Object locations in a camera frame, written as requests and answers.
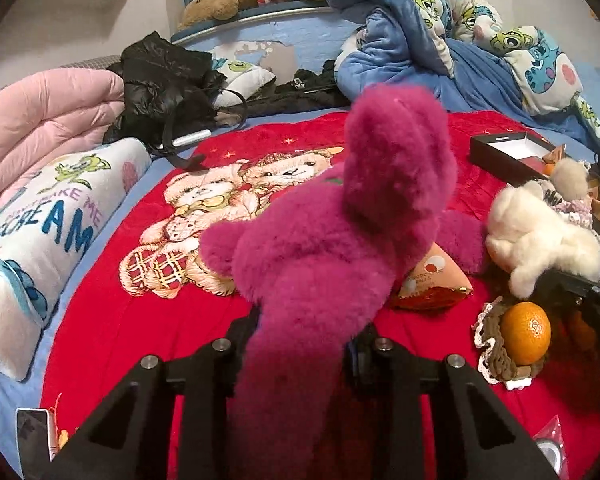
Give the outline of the scream print pillow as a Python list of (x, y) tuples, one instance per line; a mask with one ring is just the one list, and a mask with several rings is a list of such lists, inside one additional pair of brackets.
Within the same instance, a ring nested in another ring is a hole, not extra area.
[(61, 156), (0, 210), (0, 373), (27, 377), (70, 275), (151, 158), (126, 138)]

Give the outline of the magenta plush bear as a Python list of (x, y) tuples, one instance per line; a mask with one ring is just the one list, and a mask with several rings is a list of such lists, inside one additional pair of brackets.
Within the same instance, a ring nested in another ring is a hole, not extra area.
[(353, 103), (343, 162), (251, 220), (201, 234), (199, 255), (260, 310), (230, 408), (236, 479), (305, 479), (346, 344), (432, 246), (484, 271), (486, 227), (452, 210), (448, 115), (426, 88), (375, 84)]

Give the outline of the black smartphone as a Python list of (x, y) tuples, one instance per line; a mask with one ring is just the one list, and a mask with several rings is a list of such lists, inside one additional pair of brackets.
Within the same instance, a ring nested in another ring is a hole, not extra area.
[(23, 479), (41, 479), (57, 451), (52, 412), (46, 408), (17, 408), (16, 441)]

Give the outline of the blue monster print blanket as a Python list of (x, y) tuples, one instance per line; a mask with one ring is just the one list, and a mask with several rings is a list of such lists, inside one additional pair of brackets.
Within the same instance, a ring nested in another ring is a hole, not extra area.
[(327, 0), (358, 29), (335, 63), (351, 101), (373, 84), (417, 84), (450, 112), (494, 110), (600, 152), (600, 118), (567, 53), (539, 27), (507, 29), (486, 0)]

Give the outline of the black clothing pile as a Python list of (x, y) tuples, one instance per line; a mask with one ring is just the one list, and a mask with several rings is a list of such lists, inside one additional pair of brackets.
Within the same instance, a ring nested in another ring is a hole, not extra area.
[(291, 81), (268, 82), (249, 98), (237, 90), (224, 91), (219, 98), (227, 96), (237, 103), (221, 105), (215, 121), (219, 126), (237, 127), (248, 118), (348, 107), (350, 100), (336, 84), (335, 64), (335, 60), (325, 61), (319, 74), (299, 68)]

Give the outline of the brown crochet scrunchie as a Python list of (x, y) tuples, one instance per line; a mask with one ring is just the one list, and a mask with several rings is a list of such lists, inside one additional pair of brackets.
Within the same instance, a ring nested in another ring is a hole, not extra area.
[(501, 333), (501, 319), (514, 303), (509, 296), (486, 302), (471, 326), (474, 346), (479, 351), (477, 370), (490, 384), (502, 384), (508, 391), (529, 387), (548, 358), (545, 353), (530, 365), (517, 365), (508, 355)]

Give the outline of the small monster print pillow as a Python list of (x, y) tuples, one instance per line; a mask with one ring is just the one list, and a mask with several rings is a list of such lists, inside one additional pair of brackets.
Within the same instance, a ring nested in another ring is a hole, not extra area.
[(212, 58), (212, 68), (225, 77), (213, 101), (216, 110), (242, 104), (276, 78), (269, 70), (237, 58)]

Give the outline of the cream plush toy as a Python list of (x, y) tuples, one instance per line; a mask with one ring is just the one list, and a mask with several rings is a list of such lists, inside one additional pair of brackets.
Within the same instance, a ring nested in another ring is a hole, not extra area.
[(592, 231), (565, 221), (528, 185), (507, 185), (496, 194), (486, 219), (486, 250), (520, 299), (530, 298), (550, 269), (600, 279), (600, 243)]

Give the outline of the silver foil packet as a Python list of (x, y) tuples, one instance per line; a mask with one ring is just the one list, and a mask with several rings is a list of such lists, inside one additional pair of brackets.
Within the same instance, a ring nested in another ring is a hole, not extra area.
[(535, 434), (533, 440), (558, 475), (558, 478), (568, 480), (567, 455), (559, 417), (554, 416)]

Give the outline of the black shallow gift box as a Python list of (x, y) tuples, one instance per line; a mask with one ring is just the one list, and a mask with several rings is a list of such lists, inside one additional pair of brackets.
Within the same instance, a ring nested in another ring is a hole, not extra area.
[[(473, 136), (469, 143), (469, 160), (494, 177), (511, 185), (532, 179), (547, 179), (559, 159), (567, 158), (565, 144), (554, 145), (531, 132), (504, 132)], [(588, 168), (588, 192), (593, 197), (593, 226), (600, 233), (600, 175)]]

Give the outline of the pink quilted comforter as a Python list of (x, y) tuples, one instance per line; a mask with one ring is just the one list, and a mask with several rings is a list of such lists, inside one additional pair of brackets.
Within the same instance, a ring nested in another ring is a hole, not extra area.
[(88, 151), (124, 110), (109, 70), (54, 68), (0, 91), (0, 209), (46, 164)]

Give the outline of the black puffer jacket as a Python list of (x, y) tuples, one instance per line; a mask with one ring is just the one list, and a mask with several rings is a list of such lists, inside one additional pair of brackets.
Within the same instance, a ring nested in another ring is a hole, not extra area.
[(102, 142), (135, 138), (157, 151), (169, 119), (174, 138), (215, 126), (213, 100), (225, 76), (213, 68), (211, 53), (174, 46), (152, 32), (108, 70), (123, 79), (124, 109)]

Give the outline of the orange mandarin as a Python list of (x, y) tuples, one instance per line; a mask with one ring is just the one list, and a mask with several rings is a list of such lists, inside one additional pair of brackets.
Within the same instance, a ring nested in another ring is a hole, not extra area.
[(530, 301), (510, 307), (501, 317), (500, 331), (508, 356), (518, 366), (538, 362), (545, 356), (552, 339), (545, 311)]

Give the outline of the beige pompom plush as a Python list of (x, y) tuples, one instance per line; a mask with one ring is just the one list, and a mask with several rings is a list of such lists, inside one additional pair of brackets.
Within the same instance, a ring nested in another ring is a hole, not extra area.
[(588, 195), (588, 170), (572, 158), (563, 158), (555, 165), (550, 182), (566, 202)]

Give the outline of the red embroidered blanket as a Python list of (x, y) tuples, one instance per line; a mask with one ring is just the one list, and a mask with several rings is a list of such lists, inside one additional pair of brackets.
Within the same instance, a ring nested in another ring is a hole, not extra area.
[[(277, 198), (291, 183), (340, 162), (346, 113), (336, 112), (306, 122), (253, 127), (227, 133), (202, 144), (213, 178), (220, 183), (246, 184), (248, 198)], [(469, 140), (483, 133), (531, 132), (495, 112), (450, 115), (453, 151), (460, 180), (451, 208), (484, 220), (495, 193), (504, 182), (468, 162)], [(123, 220), (112, 220), (117, 231), (106, 241), (95, 263), (74, 272), (78, 287), (68, 301), (48, 359), (42, 408), (59, 399), (57, 425), (73, 434), (102, 397), (142, 356), (153, 353), (165, 361), (188, 356), (221, 336), (249, 306), (237, 295), (215, 296), (185, 276), (184, 252), (157, 255), (164, 238), (162, 224), (176, 206), (176, 186), (199, 188), (203, 177), (180, 177), (158, 170), (148, 178), (148, 191), (138, 182), (140, 202)], [(440, 359), (457, 352), (476, 365), (471, 325), (491, 298), (498, 296), (504, 276), (494, 272), (469, 278), (474, 291), (449, 309), (412, 311), (382, 309), (375, 320), (382, 336), (394, 338), (411, 352)], [(493, 388), (506, 408), (535, 436), (555, 416), (562, 425), (570, 479), (583, 479), (600, 457), (600, 368), (594, 356), (571, 344), (573, 322), (553, 327), (557, 336), (550, 359), (529, 388)], [(362, 422), (362, 406), (351, 393), (336, 397), (335, 420), (329, 423), (311, 474), (315, 479), (368, 479), (370, 438)]]

